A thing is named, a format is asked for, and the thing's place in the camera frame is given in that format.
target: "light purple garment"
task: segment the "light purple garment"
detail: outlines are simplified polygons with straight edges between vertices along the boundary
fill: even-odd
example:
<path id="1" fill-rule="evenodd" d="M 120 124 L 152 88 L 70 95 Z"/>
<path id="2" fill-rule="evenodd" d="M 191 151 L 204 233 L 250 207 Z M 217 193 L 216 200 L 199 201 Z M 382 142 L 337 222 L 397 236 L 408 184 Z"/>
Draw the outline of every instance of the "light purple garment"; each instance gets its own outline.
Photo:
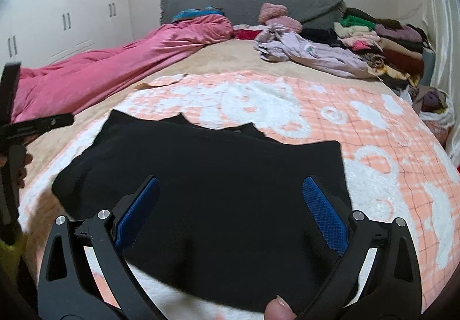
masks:
<path id="1" fill-rule="evenodd" d="M 342 78 L 372 78 L 369 67 L 348 49 L 308 41 L 286 27 L 269 25 L 254 40 L 254 49 L 264 61 L 289 59 Z"/>
<path id="2" fill-rule="evenodd" d="M 405 24 L 402 25 L 402 29 L 397 30 L 387 29 L 383 27 L 383 25 L 377 24 L 375 26 L 375 31 L 379 36 L 389 36 L 396 38 L 398 40 L 412 41 L 413 43 L 422 42 L 422 37 L 420 36 L 420 34 L 416 30 Z"/>

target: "hand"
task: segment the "hand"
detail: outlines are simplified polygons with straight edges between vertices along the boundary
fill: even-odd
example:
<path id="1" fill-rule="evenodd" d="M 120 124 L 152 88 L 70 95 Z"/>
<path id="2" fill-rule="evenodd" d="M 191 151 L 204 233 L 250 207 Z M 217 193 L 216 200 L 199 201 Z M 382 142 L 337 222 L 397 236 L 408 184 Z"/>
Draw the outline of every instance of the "hand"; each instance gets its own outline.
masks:
<path id="1" fill-rule="evenodd" d="M 27 176 L 27 170 L 25 166 L 30 165 L 32 163 L 33 157 L 30 154 L 26 154 L 24 158 L 24 167 L 21 167 L 19 169 L 19 172 L 17 174 L 17 182 L 16 184 L 23 189 L 25 187 L 25 182 L 24 179 Z M 0 154 L 0 168 L 3 167 L 6 164 L 6 157 L 2 154 Z"/>
<path id="2" fill-rule="evenodd" d="M 294 320 L 296 315 L 283 298 L 277 296 L 265 308 L 264 320 Z"/>

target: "silver bolt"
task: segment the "silver bolt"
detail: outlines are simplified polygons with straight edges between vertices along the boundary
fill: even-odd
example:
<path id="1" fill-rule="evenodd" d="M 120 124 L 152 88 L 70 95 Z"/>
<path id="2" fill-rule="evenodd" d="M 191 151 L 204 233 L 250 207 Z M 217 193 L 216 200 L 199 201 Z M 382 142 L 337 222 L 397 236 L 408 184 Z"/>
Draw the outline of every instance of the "silver bolt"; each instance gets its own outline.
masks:
<path id="1" fill-rule="evenodd" d="M 61 215 L 58 218 L 56 218 L 56 224 L 57 225 L 64 224 L 64 221 L 65 221 L 65 216 L 63 216 L 63 215 Z"/>
<path id="2" fill-rule="evenodd" d="M 406 221 L 402 217 L 397 217 L 396 224 L 400 227 L 404 227 L 406 225 Z"/>
<path id="3" fill-rule="evenodd" d="M 364 220 L 364 214 L 361 211 L 353 212 L 353 219 L 355 220 Z"/>
<path id="4" fill-rule="evenodd" d="M 99 219 L 107 219 L 109 216 L 110 216 L 109 210 L 100 210 L 99 213 L 97 214 L 97 217 Z"/>

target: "white curtain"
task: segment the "white curtain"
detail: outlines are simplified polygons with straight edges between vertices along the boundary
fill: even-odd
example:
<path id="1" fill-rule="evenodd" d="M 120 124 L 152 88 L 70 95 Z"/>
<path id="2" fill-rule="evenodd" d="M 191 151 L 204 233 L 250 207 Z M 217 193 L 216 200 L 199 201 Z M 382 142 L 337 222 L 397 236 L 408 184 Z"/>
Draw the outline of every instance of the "white curtain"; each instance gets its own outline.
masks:
<path id="1" fill-rule="evenodd" d="M 455 125 L 446 151 L 460 165 L 460 0 L 428 0 L 424 25 L 436 51 L 431 85 L 447 92 L 455 109 Z"/>

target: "gray headboard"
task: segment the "gray headboard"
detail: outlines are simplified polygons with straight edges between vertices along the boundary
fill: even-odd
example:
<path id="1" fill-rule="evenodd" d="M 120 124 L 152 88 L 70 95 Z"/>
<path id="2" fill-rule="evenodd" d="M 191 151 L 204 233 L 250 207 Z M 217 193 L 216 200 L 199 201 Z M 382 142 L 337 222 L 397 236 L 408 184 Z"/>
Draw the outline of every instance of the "gray headboard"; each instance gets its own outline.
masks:
<path id="1" fill-rule="evenodd" d="M 173 16 L 185 9 L 202 9 L 209 5 L 224 9 L 234 25 L 258 25 L 260 7 L 264 2 L 284 5 L 290 17 L 304 28 L 331 28 L 342 18 L 343 0 L 161 0 L 161 24 L 170 23 Z"/>

